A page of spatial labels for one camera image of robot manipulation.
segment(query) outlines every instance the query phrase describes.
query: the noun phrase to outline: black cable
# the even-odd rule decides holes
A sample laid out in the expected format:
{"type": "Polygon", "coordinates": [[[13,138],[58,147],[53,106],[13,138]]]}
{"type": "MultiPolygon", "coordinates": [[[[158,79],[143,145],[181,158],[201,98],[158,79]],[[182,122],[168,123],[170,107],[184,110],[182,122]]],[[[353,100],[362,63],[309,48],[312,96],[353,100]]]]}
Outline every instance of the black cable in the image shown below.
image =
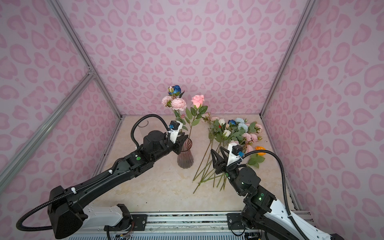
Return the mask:
{"type": "MultiPolygon", "coordinates": [[[[148,115],[145,115],[144,117],[140,118],[132,127],[132,130],[131,130],[131,139],[132,141],[135,143],[136,147],[139,148],[139,143],[136,141],[135,139],[135,136],[134,136],[134,133],[135,133],[135,129],[137,128],[137,126],[145,119],[147,118],[151,118],[151,117],[154,117],[154,118],[158,118],[162,123],[163,125],[165,126],[166,130],[167,131],[170,131],[168,125],[165,123],[164,119],[162,119],[162,117],[160,117],[159,115],[157,114],[148,114],[148,115]]],[[[168,133],[167,135],[167,144],[169,143],[169,138],[170,138],[170,133],[168,133]]]]}
{"type": "Polygon", "coordinates": [[[108,240],[111,240],[111,236],[109,235],[109,226],[105,226],[106,230],[107,230],[107,238],[108,240]]]}
{"type": "Polygon", "coordinates": [[[240,235],[239,235],[239,234],[235,234],[235,233],[233,232],[233,230],[232,230],[232,225],[233,225],[234,223],[237,223],[237,222],[240,222],[240,221],[236,221],[236,222],[233,222],[233,223],[231,224],[231,232],[233,233],[233,235],[235,235],[235,236],[237,236],[237,237],[240,237],[241,235],[243,235],[243,234],[245,233],[245,227],[244,227],[243,223],[240,222],[240,223],[243,225],[244,230],[243,230],[243,232],[242,232],[240,235]]]}
{"type": "Polygon", "coordinates": [[[282,186],[283,186],[283,198],[284,198],[285,210],[286,210],[286,212],[288,214],[288,218],[291,220],[292,224],[294,225],[296,230],[300,233],[300,235],[304,238],[304,240],[309,240],[309,238],[303,233],[303,231],[297,225],[297,223],[294,220],[293,216],[291,216],[291,210],[289,209],[289,206],[288,206],[287,191],[286,191],[286,186],[285,186],[284,166],[283,166],[283,163],[281,162],[280,158],[274,152],[271,152],[271,151],[268,151],[268,150],[254,150],[254,151],[246,153],[243,156],[243,158],[246,158],[249,155],[252,155],[254,153],[259,153],[259,152],[268,153],[268,154],[272,155],[274,158],[276,158],[276,160],[277,160],[277,162],[279,164],[279,167],[280,167],[280,171],[281,171],[281,180],[282,180],[282,186]]]}
{"type": "MultiPolygon", "coordinates": [[[[112,170],[113,172],[116,170],[117,168],[117,165],[118,163],[120,162],[121,159],[118,159],[115,161],[115,163],[112,165],[112,167],[109,169],[109,170],[112,170]]],[[[96,179],[95,181],[87,184],[87,185],[84,185],[82,187],[80,187],[79,189],[76,189],[76,192],[80,192],[82,191],[83,189],[86,189],[86,188],[89,188],[90,186],[106,179],[107,177],[109,177],[111,174],[109,172],[106,172],[103,176],[101,176],[99,179],[96,179]]],[[[43,226],[43,227],[26,227],[23,225],[23,222],[29,217],[31,216],[32,214],[34,214],[35,212],[67,197],[67,196],[70,196],[70,195],[73,195],[74,193],[73,192],[68,192],[66,194],[63,194],[63,195],[60,195],[58,197],[55,197],[54,199],[52,200],[49,200],[43,204],[41,204],[40,206],[37,206],[35,207],[34,209],[30,210],[29,212],[27,212],[26,214],[24,214],[24,216],[22,216],[16,223],[16,228],[20,231],[25,231],[25,232],[35,232],[35,231],[44,231],[44,230],[51,230],[52,229],[52,226],[43,226]]]]}

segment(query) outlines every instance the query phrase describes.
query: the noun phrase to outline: pink wall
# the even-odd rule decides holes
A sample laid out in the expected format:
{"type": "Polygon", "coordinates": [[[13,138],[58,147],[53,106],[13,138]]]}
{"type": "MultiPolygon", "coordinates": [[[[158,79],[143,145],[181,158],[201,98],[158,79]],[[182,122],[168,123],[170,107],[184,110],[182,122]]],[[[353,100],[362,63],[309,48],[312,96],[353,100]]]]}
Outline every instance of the pink wall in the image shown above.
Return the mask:
{"type": "Polygon", "coordinates": [[[266,114],[318,227],[384,238],[384,2],[320,1],[266,114]]]}
{"type": "Polygon", "coordinates": [[[259,113],[305,0],[62,0],[124,114],[170,113],[179,84],[210,111],[259,113]]]}
{"type": "MultiPolygon", "coordinates": [[[[0,196],[1,239],[51,239],[53,231],[20,232],[16,221],[47,201],[51,189],[89,179],[116,122],[100,89],[91,82],[0,196]]],[[[25,225],[50,225],[46,209],[27,219],[25,225]]]]}
{"type": "Polygon", "coordinates": [[[0,3],[0,171],[85,75],[43,0],[0,3]]]}

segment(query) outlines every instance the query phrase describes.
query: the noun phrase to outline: flower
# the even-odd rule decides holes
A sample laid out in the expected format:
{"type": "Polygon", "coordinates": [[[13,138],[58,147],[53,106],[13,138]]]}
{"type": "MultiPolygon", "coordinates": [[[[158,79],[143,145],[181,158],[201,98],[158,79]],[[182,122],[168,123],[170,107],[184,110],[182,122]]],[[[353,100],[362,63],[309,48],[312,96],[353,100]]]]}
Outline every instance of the flower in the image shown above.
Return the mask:
{"type": "Polygon", "coordinates": [[[237,145],[240,145],[240,144],[239,144],[239,141],[233,141],[233,140],[232,140],[232,141],[230,141],[229,143],[236,143],[237,145]]]}
{"type": "Polygon", "coordinates": [[[182,98],[175,98],[171,102],[172,110],[184,111],[187,108],[187,103],[182,98]]]}
{"type": "Polygon", "coordinates": [[[181,93],[181,88],[179,85],[175,85],[173,87],[169,87],[168,89],[169,95],[181,93]]]}
{"type": "Polygon", "coordinates": [[[241,123],[244,123],[244,119],[242,119],[242,118],[236,118],[236,119],[235,119],[235,122],[241,122],[241,123]]]}
{"type": "Polygon", "coordinates": [[[164,107],[168,105],[169,101],[172,101],[173,98],[171,96],[165,96],[163,97],[163,100],[161,100],[161,103],[163,104],[164,107]]]}
{"type": "Polygon", "coordinates": [[[224,130],[224,132],[223,132],[224,137],[228,137],[230,134],[231,134],[231,131],[229,131],[229,130],[224,130]]]}
{"type": "Polygon", "coordinates": [[[249,153],[253,151],[253,147],[251,145],[247,145],[247,150],[245,151],[245,153],[249,153]]]}
{"type": "Polygon", "coordinates": [[[215,120],[219,120],[220,118],[218,116],[211,117],[211,122],[214,122],[215,120]]]}
{"type": "Polygon", "coordinates": [[[251,142],[252,141],[252,137],[249,133],[245,132],[243,135],[242,135],[243,138],[245,138],[247,140],[247,142],[251,142]]]}
{"type": "Polygon", "coordinates": [[[229,120],[229,121],[228,121],[228,123],[229,123],[230,125],[234,125],[234,126],[237,126],[237,124],[236,124],[235,120],[229,120]]]}
{"type": "MultiPolygon", "coordinates": [[[[261,147],[261,146],[257,146],[255,147],[256,150],[265,150],[265,148],[261,147]]],[[[257,154],[259,154],[259,156],[262,156],[262,155],[265,155],[265,152],[258,152],[257,154]]]]}
{"type": "Polygon", "coordinates": [[[193,102],[193,105],[198,108],[200,105],[203,105],[204,95],[195,95],[191,101],[193,102]]]}
{"type": "Polygon", "coordinates": [[[220,119],[218,120],[218,122],[219,122],[220,125],[225,124],[225,120],[224,120],[223,118],[220,118],[220,119]]]}
{"type": "Polygon", "coordinates": [[[255,127],[256,127],[256,129],[260,128],[258,130],[258,133],[261,133],[263,131],[263,126],[261,126],[260,124],[256,124],[255,127]]]}
{"type": "Polygon", "coordinates": [[[251,138],[252,138],[252,142],[258,142],[258,141],[259,141],[259,139],[257,138],[257,135],[256,135],[256,134],[251,133],[251,134],[249,134],[249,135],[250,135],[251,138]]]}
{"type": "Polygon", "coordinates": [[[244,129],[245,132],[248,132],[248,126],[245,124],[245,123],[239,123],[238,126],[237,126],[237,129],[244,129]]]}

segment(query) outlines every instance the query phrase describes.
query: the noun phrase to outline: orange flower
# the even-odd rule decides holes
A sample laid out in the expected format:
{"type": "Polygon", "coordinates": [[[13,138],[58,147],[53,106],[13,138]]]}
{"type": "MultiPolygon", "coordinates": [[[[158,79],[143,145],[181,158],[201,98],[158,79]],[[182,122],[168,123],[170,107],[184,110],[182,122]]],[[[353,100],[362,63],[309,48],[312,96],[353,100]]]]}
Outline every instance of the orange flower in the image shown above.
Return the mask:
{"type": "MultiPolygon", "coordinates": [[[[255,149],[256,149],[256,150],[265,150],[265,148],[260,147],[260,146],[255,147],[255,149]]],[[[262,156],[262,155],[265,155],[265,152],[258,152],[257,154],[259,154],[260,156],[262,156]]]]}

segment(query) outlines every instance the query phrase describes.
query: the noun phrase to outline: pile of flowers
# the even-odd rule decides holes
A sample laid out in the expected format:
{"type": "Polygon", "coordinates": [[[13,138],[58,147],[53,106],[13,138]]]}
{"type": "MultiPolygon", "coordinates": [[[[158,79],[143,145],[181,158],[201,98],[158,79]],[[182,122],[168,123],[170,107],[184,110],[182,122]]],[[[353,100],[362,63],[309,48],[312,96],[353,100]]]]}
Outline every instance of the pile of flowers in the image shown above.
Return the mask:
{"type": "MultiPolygon", "coordinates": [[[[209,134],[208,134],[208,138],[210,139],[210,144],[207,148],[207,151],[208,149],[212,148],[214,140],[219,142],[219,145],[216,151],[218,151],[220,146],[226,147],[228,143],[232,143],[232,142],[235,142],[241,145],[245,153],[248,153],[255,149],[256,150],[264,149],[263,147],[256,146],[257,145],[256,142],[262,140],[262,137],[257,136],[257,134],[261,133],[263,130],[262,126],[257,122],[248,123],[247,119],[242,119],[242,118],[236,118],[235,120],[229,120],[228,122],[226,122],[225,119],[219,118],[217,116],[211,116],[209,113],[203,116],[203,120],[210,124],[209,134]]],[[[252,165],[252,166],[255,166],[256,168],[259,168],[259,163],[263,162],[265,159],[263,157],[264,154],[265,153],[251,155],[247,165],[252,165]]],[[[206,182],[212,179],[215,181],[215,178],[220,177],[219,182],[216,186],[218,187],[224,176],[223,174],[219,176],[215,176],[214,169],[213,167],[211,167],[212,160],[209,161],[210,157],[211,156],[209,154],[205,167],[200,172],[199,172],[199,169],[200,169],[199,167],[199,169],[195,174],[194,180],[196,180],[198,176],[201,176],[201,179],[197,188],[203,182],[206,182]]],[[[225,187],[225,182],[227,178],[224,177],[223,179],[224,180],[223,180],[221,189],[225,187]]]]}
{"type": "Polygon", "coordinates": [[[208,106],[204,106],[204,95],[195,95],[191,102],[193,106],[187,107],[187,103],[181,97],[184,92],[181,92],[179,85],[171,86],[168,88],[168,96],[165,96],[161,103],[164,107],[172,108],[176,120],[183,123],[183,129],[188,131],[186,124],[189,124],[189,137],[192,132],[192,127],[199,124],[200,119],[203,118],[203,114],[208,109],[208,106]]]}

